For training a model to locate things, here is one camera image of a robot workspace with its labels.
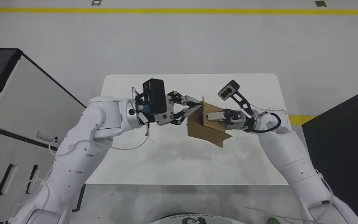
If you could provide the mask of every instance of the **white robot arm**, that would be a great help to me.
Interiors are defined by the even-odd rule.
[[[289,124],[287,114],[283,110],[251,109],[238,89],[239,85],[232,80],[218,95],[223,100],[231,97],[241,110],[225,109],[206,117],[224,122],[227,129],[258,135],[267,158],[286,179],[300,202],[302,219],[320,223],[358,223],[357,215],[333,195],[322,174],[313,167],[307,149]]]
[[[138,94],[132,89],[136,93],[135,99],[108,96],[91,99],[79,123],[59,146],[52,172],[43,183],[45,187],[8,222],[69,223],[74,197],[108,153],[114,136],[144,125],[149,130],[149,123],[180,125],[202,105],[200,101],[176,91],[165,95],[162,80],[148,80],[143,84],[143,90],[142,94]],[[174,104],[188,108],[175,113]]]

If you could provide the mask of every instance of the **cardboard flap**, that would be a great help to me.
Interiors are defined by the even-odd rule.
[[[188,136],[206,140],[223,148],[224,140],[232,136],[225,132],[224,124],[221,122],[211,122],[206,118],[207,113],[220,112],[222,110],[222,108],[208,104],[203,100],[203,106],[187,118]]]

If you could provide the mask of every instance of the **yellow stripe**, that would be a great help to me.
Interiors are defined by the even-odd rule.
[[[358,15],[358,10],[259,8],[0,8],[0,13]]]
[[[312,120],[316,116],[313,116],[313,115],[290,115],[289,117],[290,117],[291,125],[302,125],[302,124]]]

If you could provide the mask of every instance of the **tabletop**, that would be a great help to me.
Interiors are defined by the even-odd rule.
[[[112,74],[105,78],[101,95],[131,98],[131,88],[142,92],[150,78],[164,80],[166,93],[178,91],[221,108],[238,109],[232,100],[217,95],[230,80],[240,84],[240,93],[259,108],[286,110],[274,74]],[[258,137],[240,130],[224,148],[187,136],[182,125],[150,126],[150,138],[131,151],[110,149],[86,184],[148,185],[286,185],[286,180],[266,157]],[[132,148],[145,140],[145,128],[115,137],[113,146]]]

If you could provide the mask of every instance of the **black camera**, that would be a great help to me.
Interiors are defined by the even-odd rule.
[[[229,97],[234,95],[240,88],[240,85],[235,82],[235,80],[231,80],[224,88],[222,88],[218,95],[222,100],[227,100]]]

